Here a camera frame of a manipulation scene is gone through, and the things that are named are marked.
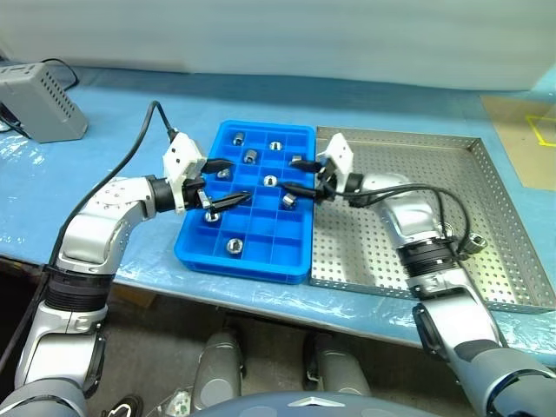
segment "floor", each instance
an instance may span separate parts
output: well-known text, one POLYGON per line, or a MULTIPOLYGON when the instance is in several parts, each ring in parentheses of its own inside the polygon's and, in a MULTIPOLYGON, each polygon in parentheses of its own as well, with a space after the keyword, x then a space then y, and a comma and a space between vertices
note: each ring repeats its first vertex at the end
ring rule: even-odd
MULTIPOLYGON (((125 394, 140 394, 147 414, 177 387, 188 387, 204 342, 222 324, 242 332, 244 394, 302 390, 301 347, 307 331, 166 296, 149 308, 112 297, 103 378, 89 399, 92 417, 125 394)), ((359 358, 374 396, 439 415, 473 416, 445 364, 419 349, 340 336, 359 358)))

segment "blue table surface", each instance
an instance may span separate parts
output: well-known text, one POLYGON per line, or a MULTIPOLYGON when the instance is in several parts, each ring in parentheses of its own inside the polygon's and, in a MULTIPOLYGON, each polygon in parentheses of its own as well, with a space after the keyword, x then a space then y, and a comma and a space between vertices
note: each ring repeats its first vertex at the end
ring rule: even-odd
MULTIPOLYGON (((129 150, 145 109, 157 99, 170 122, 207 152, 227 119, 480 137, 555 283, 554 193, 522 187, 476 91, 286 76, 77 72, 82 83, 69 95, 89 118, 82 140, 39 144, 13 133, 0 135, 0 253, 46 262, 66 215, 129 150)), ((552 70, 532 91, 506 96, 553 101, 555 81, 552 70)), ((121 175, 161 176, 167 144, 156 116, 121 175)), ((173 253, 182 220, 166 213, 137 227, 117 281, 320 328, 419 344, 411 315, 414 301, 187 270, 173 253)), ((556 313, 494 316, 512 346, 556 366, 556 313)))

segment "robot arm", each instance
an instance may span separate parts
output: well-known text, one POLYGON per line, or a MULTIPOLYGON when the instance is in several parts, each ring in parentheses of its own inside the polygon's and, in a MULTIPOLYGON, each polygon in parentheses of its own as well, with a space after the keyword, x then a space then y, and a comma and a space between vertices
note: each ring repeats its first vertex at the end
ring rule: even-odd
MULTIPOLYGON (((413 314, 423 348, 447 362, 476 413, 553 415, 556 374, 530 355, 505 346, 493 317, 460 265, 452 240, 439 231, 433 209, 420 195, 408 191, 410 187, 403 188, 409 180, 399 174, 354 173, 354 154, 342 134, 333 136, 321 156, 322 163, 292 162, 318 174, 317 189, 293 183, 282 186, 318 202, 340 195, 353 207, 372 205, 387 225, 408 275, 407 286, 419 300, 413 314), (382 190, 396 187, 398 194, 381 199, 387 194, 382 190)), ((460 246, 470 248, 470 243, 460 246)))
POLYGON ((114 178, 86 202, 65 230, 55 265, 48 267, 46 295, 17 366, 16 391, 0 406, 0 415, 33 415, 28 407, 85 415, 79 398, 91 396, 102 375, 106 300, 129 235, 156 213, 198 208, 216 213, 248 199, 249 193, 237 193, 212 201, 203 190, 203 173, 231 164, 207 160, 195 141, 173 132, 163 157, 164 178, 114 178))

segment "stainless steel tray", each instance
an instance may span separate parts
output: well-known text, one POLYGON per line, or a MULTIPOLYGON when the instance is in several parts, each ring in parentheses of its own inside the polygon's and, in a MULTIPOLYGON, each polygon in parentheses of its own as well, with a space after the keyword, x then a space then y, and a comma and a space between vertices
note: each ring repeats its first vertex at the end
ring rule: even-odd
MULTIPOLYGON (((556 294, 480 139, 319 127, 318 151, 338 132, 354 151, 356 172, 400 172, 460 196, 473 231, 488 240, 487 248, 464 263, 490 308, 522 313, 556 308, 556 294)), ((436 207, 432 193, 423 195, 436 207)), ((446 221, 457 233, 463 218, 449 198, 444 200, 446 221)), ((373 210, 350 208, 341 199, 316 206, 311 284, 412 298, 405 278, 373 210)))

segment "cardboard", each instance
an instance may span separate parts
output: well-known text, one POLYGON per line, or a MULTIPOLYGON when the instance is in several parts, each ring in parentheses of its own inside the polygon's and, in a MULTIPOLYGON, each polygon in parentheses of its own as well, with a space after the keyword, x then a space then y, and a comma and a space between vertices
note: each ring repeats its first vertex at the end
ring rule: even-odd
POLYGON ((524 187, 556 190, 556 104, 481 96, 524 187))

